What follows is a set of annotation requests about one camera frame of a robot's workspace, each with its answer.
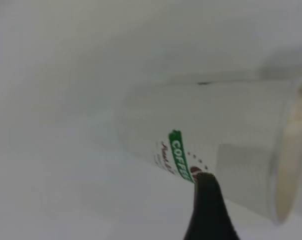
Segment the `white surface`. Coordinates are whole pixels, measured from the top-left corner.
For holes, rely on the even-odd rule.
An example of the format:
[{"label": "white surface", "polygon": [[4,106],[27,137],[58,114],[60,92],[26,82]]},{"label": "white surface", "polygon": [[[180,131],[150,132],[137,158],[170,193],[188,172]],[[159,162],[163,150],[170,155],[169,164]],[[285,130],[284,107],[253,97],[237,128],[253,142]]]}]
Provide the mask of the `white surface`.
[{"label": "white surface", "polygon": [[[296,64],[302,0],[1,0],[0,240],[181,239],[193,186],[119,151],[110,110],[142,81]],[[302,240],[299,215],[230,214]]]}]

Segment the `green coffee logo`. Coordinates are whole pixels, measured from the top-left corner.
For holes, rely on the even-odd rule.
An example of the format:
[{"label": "green coffee logo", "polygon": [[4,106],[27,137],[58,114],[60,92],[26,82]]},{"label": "green coffee logo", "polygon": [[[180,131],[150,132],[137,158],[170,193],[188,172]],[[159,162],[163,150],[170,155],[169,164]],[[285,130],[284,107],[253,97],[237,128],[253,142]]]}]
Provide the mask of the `green coffee logo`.
[{"label": "green coffee logo", "polygon": [[173,130],[169,134],[170,147],[177,170],[182,178],[194,182],[189,172],[186,154],[183,147],[181,131]]}]

